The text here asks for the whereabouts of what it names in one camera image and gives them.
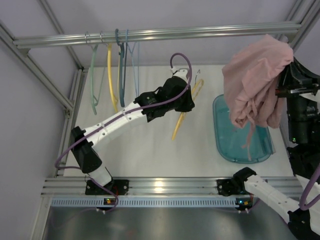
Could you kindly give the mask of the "yellow hanger with trousers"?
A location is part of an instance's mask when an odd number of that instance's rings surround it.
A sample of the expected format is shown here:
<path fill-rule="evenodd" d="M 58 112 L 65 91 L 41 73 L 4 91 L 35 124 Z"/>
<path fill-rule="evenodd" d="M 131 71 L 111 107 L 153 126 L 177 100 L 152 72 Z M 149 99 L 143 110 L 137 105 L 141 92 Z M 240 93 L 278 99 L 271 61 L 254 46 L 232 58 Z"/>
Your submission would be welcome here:
<path fill-rule="evenodd" d="M 195 77 L 194 77 L 194 85 L 191 89 L 191 97 L 192 97 L 193 101 L 196 100 L 198 94 L 200 93 L 202 87 L 204 86 L 204 80 L 202 78 L 200 78 L 200 76 L 201 76 L 201 70 L 198 69 L 195 74 Z M 178 133 L 183 121 L 185 120 L 186 115 L 187 115 L 186 112 L 180 113 L 179 118 L 178 118 L 176 125 L 175 125 L 175 128 L 174 128 L 174 131 L 171 136 L 172 141 L 174 141 L 176 139 L 177 133 Z"/>

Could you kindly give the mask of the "pink trousers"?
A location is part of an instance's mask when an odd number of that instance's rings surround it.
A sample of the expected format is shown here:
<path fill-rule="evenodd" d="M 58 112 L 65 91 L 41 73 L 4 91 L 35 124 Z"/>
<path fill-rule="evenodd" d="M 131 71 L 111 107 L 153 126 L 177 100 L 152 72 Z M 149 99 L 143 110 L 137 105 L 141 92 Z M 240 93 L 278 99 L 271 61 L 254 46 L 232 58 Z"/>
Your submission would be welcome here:
<path fill-rule="evenodd" d="M 229 119 L 236 128 L 250 126 L 244 148 L 250 148 L 257 126 L 279 128 L 285 101 L 276 96 L 276 89 L 281 72 L 293 61 L 290 45 L 266 34 L 222 68 Z"/>

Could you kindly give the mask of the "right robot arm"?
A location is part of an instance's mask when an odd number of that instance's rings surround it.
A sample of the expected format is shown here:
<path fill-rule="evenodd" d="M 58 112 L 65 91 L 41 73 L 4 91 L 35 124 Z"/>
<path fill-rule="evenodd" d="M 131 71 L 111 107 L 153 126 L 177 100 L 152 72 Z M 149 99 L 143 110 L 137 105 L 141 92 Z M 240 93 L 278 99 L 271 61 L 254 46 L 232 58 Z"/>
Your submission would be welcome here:
<path fill-rule="evenodd" d="M 286 98 L 287 148 L 294 176 L 303 188 L 299 201 L 287 197 L 245 167 L 233 175 L 237 193 L 250 193 L 273 209 L 298 240 L 320 238 L 320 77 L 296 59 L 282 71 L 276 90 Z"/>

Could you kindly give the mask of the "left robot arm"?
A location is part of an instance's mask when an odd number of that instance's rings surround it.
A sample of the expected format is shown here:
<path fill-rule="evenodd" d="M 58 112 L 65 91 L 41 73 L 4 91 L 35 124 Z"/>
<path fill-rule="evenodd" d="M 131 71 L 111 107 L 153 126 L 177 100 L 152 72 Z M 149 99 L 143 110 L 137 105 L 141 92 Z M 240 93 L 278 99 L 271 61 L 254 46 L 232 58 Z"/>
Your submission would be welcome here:
<path fill-rule="evenodd" d="M 122 111 L 86 129 L 75 127 L 71 131 L 71 152 L 79 169 L 93 182 L 110 189 L 113 178 L 98 155 L 104 147 L 126 131 L 163 117 L 169 111 L 190 112 L 195 104 L 192 100 L 190 82 L 172 76 L 155 91 L 144 92 Z"/>

